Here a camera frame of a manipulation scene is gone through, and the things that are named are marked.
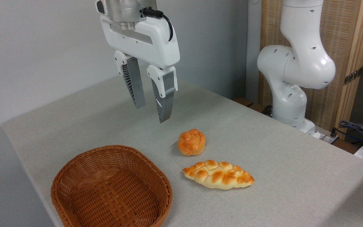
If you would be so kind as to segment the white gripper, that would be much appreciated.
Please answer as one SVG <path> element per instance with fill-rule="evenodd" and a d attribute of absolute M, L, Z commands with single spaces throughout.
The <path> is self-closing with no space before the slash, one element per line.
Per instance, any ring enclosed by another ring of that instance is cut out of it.
<path fill-rule="evenodd" d="M 135 30 L 122 30 L 120 25 L 101 15 L 101 24 L 108 44 L 115 50 L 115 63 L 137 109 L 143 107 L 145 96 L 137 59 L 151 65 L 151 78 L 160 123 L 168 120 L 173 109 L 173 95 L 178 90 L 176 69 L 180 51 L 176 35 L 171 41 L 168 23 L 148 17 L 135 23 Z"/>

